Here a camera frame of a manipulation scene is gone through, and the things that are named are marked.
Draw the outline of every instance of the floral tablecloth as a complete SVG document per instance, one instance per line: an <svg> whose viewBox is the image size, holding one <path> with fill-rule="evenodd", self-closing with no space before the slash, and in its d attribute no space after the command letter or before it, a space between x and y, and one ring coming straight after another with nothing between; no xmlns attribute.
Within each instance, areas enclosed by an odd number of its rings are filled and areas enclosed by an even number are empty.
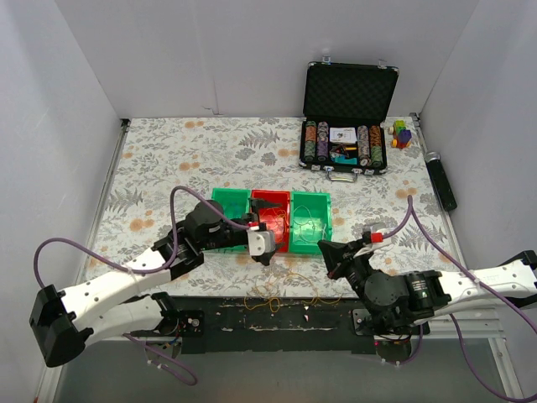
<svg viewBox="0 0 537 403"><path fill-rule="evenodd" d="M406 212L407 195L413 195L426 228L449 250L412 120L401 119L414 135L412 145L403 150L388 146L387 173L361 175L351 184L329 182L324 173L298 166L300 118L133 119L93 248L117 262L140 254L170 230L169 192L181 184L205 197L211 196L213 187L328 192L332 240L341 242L359 238L364 223L395 227ZM387 118L386 124L394 120ZM195 198L178 193L178 219L196 203ZM356 297L344 279L327 279L321 257L281 254L264 267L247 254L206 252L205 261L159 290L182 296ZM394 237L394 244L379 250L371 262L391 275L454 270L412 220ZM92 259L84 278L107 270Z"/></svg>

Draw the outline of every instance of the poker chip case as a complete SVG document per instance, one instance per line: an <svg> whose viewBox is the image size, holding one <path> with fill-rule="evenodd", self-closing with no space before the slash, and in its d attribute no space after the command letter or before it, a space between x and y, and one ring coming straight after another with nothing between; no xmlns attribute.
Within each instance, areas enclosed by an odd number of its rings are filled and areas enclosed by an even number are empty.
<svg viewBox="0 0 537 403"><path fill-rule="evenodd" d="M397 67L379 65L354 65L330 62L311 62L308 65L305 96L304 96L304 122L300 136L299 165L308 170L324 170L326 177L331 181L355 181L358 175L381 175L386 172L386 144L381 123L388 114L389 104L394 94L395 85L399 78ZM355 128L366 126L369 130L378 127L380 130L380 147L373 152L378 159L382 148L382 161L358 160L356 164L340 163L331 157L319 156L317 151L311 155L311 147L306 146L306 123L317 125L328 123L329 128ZM355 144L351 151L358 157L359 144ZM336 144L330 142L328 149ZM334 177L333 172L347 172L353 174L353 179Z"/></svg>

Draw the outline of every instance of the white enclosure panel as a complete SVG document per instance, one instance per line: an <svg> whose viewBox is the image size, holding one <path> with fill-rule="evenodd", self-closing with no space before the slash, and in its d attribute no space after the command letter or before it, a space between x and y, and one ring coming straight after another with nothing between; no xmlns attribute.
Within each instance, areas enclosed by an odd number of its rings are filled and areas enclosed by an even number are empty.
<svg viewBox="0 0 537 403"><path fill-rule="evenodd" d="M307 63L400 68L390 115L421 111L476 0L198 0L220 113L299 116Z"/></svg>
<svg viewBox="0 0 537 403"><path fill-rule="evenodd" d="M471 268L537 249L537 3L480 0L422 114L459 207L451 214ZM537 320L534 308L528 314ZM500 311L522 391L537 391L531 329Z"/></svg>
<svg viewBox="0 0 537 403"><path fill-rule="evenodd" d="M53 0L0 1L0 54L0 401L27 403L44 367L29 326L34 251L87 240L120 121ZM45 284L72 284L82 261L45 250Z"/></svg>
<svg viewBox="0 0 537 403"><path fill-rule="evenodd" d="M216 107L214 86L188 1L56 3L118 116L212 116L204 107Z"/></svg>
<svg viewBox="0 0 537 403"><path fill-rule="evenodd" d="M302 114L307 63L401 69L420 111L477 0L56 0L119 116Z"/></svg>

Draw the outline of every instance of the yellow wire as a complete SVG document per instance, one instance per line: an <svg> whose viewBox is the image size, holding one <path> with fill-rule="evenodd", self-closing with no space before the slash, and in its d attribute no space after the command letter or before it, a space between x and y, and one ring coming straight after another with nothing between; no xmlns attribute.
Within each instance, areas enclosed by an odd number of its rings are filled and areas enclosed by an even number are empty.
<svg viewBox="0 0 537 403"><path fill-rule="evenodd" d="M315 291L315 296L313 296L311 298L311 301L305 301L305 300L302 300L302 303L306 304L306 305L315 305L317 302L320 302L322 304L327 304L327 305L335 305L337 304L340 300L341 300L341 297L340 296L339 298L337 298L337 300L335 301L324 301L322 300L320 297L319 297L319 291L317 290L317 287L315 287L315 285L313 284L313 281L311 281L311 279L309 279L308 277L306 277L305 275L302 275L300 273L296 273L295 271L289 271L289 273L284 277L284 282L289 278L289 277L292 277L292 276L298 276L298 277L301 277L302 279L308 281L311 285L311 288L313 288L313 290ZM268 286L271 286L271 285L274 285L273 282L268 282L268 283L265 283L264 285L256 285L255 287L253 287L253 290L257 291L257 293L259 295L261 295L262 298L265 298L266 301L262 304L257 304L256 306L248 306L247 302L246 302L246 296L244 297L244 307L246 309L248 309L249 311L253 311L254 309L256 308L259 308L261 306L266 306L268 305L268 307L270 308L270 311L272 313L276 313L279 311L279 308L281 307L281 300L277 297L277 296L266 296L265 293L261 292L261 290L259 289L259 287L263 287L267 292L270 292L269 291L269 288ZM273 307L273 301L276 301L277 302L277 307Z"/></svg>
<svg viewBox="0 0 537 403"><path fill-rule="evenodd" d="M287 231L285 231L285 222L287 221L287 212L283 209L279 209L278 211L276 211L276 207L270 207L270 208L265 208L263 209L264 211L267 211L267 210L272 210L273 214L262 214L260 213L260 219L263 220L263 221L266 221L267 220L267 217L271 217L273 218L273 222L276 224L276 228L279 229L279 220L278 218L282 218L282 233L281 233L281 239L278 240L276 239L276 242L283 242L284 240L284 236L285 236L285 233Z"/></svg>

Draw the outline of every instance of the red block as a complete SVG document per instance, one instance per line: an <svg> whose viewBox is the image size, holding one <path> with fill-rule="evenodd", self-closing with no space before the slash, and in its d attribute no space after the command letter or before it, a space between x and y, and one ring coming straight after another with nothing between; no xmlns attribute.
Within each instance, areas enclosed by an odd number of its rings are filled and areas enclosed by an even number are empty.
<svg viewBox="0 0 537 403"><path fill-rule="evenodd" d="M381 233L372 233L371 234L371 242L377 243L383 241L383 235Z"/></svg>
<svg viewBox="0 0 537 403"><path fill-rule="evenodd" d="M262 208L259 210L259 219L267 224L267 229L274 231L276 243L284 244L278 251L287 252L289 249L291 193L289 191L252 191L250 197L280 205L280 207Z"/></svg>

